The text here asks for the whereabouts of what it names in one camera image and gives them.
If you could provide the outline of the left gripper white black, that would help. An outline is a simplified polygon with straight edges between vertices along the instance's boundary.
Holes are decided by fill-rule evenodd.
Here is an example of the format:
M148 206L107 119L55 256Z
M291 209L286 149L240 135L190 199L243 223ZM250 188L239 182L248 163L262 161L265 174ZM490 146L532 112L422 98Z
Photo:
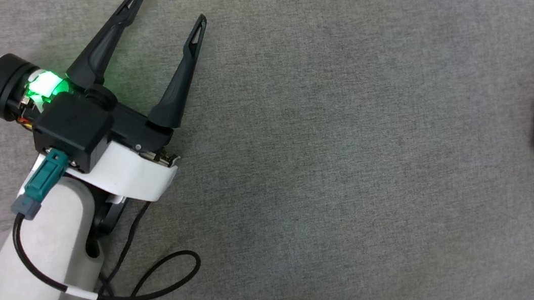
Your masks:
M0 57L0 119L31 132L38 152L31 174L47 166L105 193L152 202L171 185L178 168L164 147L172 129L181 126L207 19L199 15L182 60L147 119L100 86L143 1L119 5L70 65L69 79L13 54Z

